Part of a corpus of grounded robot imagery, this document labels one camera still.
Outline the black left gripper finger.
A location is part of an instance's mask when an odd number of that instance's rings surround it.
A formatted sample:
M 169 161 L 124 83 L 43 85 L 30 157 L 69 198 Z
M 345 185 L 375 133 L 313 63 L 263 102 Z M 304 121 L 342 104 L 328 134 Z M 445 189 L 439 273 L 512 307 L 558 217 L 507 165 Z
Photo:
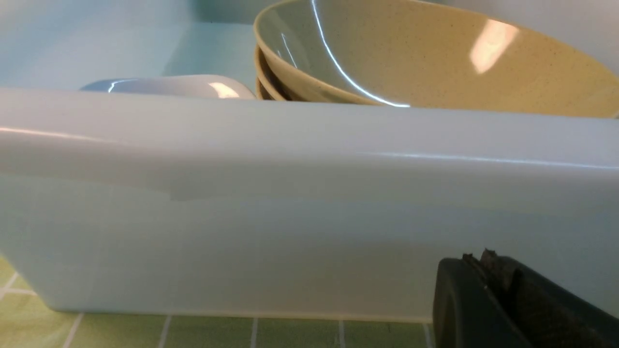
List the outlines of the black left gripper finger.
M 616 348 L 616 317 L 495 251 L 440 260 L 438 348 Z

